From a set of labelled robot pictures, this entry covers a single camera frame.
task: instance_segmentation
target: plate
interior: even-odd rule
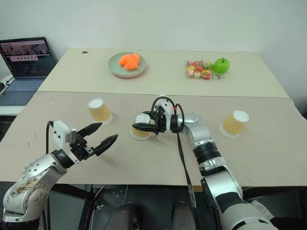
[[[121,57],[126,54],[131,54],[131,53],[129,52],[119,53],[119,54],[115,54],[113,57],[110,58],[109,60],[110,71],[115,76],[120,77],[120,78],[134,78],[134,77],[141,75],[145,71],[145,68],[146,68],[145,59],[141,55],[138,54],[140,56],[140,61],[138,63],[139,67],[134,70],[127,70],[124,68],[124,66],[121,66],[118,63]]]

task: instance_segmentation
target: beige table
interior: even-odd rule
[[[114,120],[87,138],[89,145],[96,146],[116,133],[119,138],[100,157],[93,156],[69,169],[60,183],[186,184],[175,134],[159,134],[147,141],[136,141],[130,135],[134,115],[149,109],[155,96],[69,92],[37,92],[17,116],[0,143],[0,181],[16,181],[29,161],[45,154],[48,120],[62,120],[77,129],[91,123],[86,102],[94,96],[105,100]],[[181,103],[186,113],[202,116],[242,186],[307,185],[307,121],[290,99],[210,96],[172,99]],[[219,124],[234,109],[248,112],[250,122],[241,136],[227,138],[220,133]],[[182,142],[192,184],[199,185],[198,165],[183,135]],[[50,149],[56,148],[50,139]]]
[[[108,61],[121,52],[141,54],[146,71],[133,79],[115,77]],[[225,79],[206,81],[185,76],[186,60],[214,62],[223,57],[230,61]],[[69,48],[39,91],[288,98],[258,54],[104,48]]]

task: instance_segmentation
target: orange stuffed toy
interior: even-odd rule
[[[126,54],[121,57],[118,63],[125,69],[134,70],[138,67],[139,60],[140,57],[137,54]]]

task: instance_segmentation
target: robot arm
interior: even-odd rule
[[[155,121],[153,125],[137,123],[132,126],[155,134],[165,131],[185,134],[199,164],[205,198],[219,230],[276,230],[253,205],[243,200],[241,186],[199,115],[177,115],[175,104],[164,96],[154,101],[153,108],[156,111],[144,112]]]
[[[113,135],[97,148],[88,147],[85,136],[94,133],[101,123],[91,124],[79,132],[61,121],[53,122],[54,140],[61,147],[29,163],[3,199],[3,229],[37,229],[45,201],[54,184],[67,169],[94,154],[99,156],[116,141]]]

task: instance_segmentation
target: green apple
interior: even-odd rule
[[[229,61],[226,58],[219,58],[213,65],[213,70],[216,74],[224,74],[229,69]]]

